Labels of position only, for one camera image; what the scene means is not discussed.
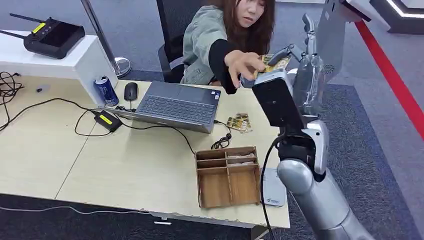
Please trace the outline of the person's right hand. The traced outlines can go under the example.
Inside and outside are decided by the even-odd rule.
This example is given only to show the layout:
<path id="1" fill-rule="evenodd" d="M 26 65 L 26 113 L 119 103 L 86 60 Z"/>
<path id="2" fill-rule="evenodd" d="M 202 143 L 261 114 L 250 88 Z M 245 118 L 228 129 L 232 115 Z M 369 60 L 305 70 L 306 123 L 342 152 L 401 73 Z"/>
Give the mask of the person's right hand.
<path id="1" fill-rule="evenodd" d="M 240 50 L 229 52 L 224 57 L 224 63 L 228 67 L 228 72 L 235 88 L 241 86 L 239 75 L 249 81 L 253 81 L 256 78 L 255 72 L 261 72 L 267 67 L 258 54 Z"/>

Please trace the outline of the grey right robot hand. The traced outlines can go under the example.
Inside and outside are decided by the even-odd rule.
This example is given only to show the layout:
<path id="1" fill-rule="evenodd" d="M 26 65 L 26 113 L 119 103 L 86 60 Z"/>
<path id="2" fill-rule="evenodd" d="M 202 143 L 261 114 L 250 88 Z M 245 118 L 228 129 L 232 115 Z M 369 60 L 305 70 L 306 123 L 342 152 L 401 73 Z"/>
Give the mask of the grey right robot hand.
<path id="1" fill-rule="evenodd" d="M 318 117 L 321 110 L 324 77 L 323 60 L 318 55 L 315 24 L 305 13 L 302 16 L 306 33 L 306 49 L 302 50 L 295 44 L 290 44 L 272 55 L 269 66 L 275 66 L 280 60 L 291 55 L 299 66 L 292 84 L 293 100 L 301 115 Z"/>

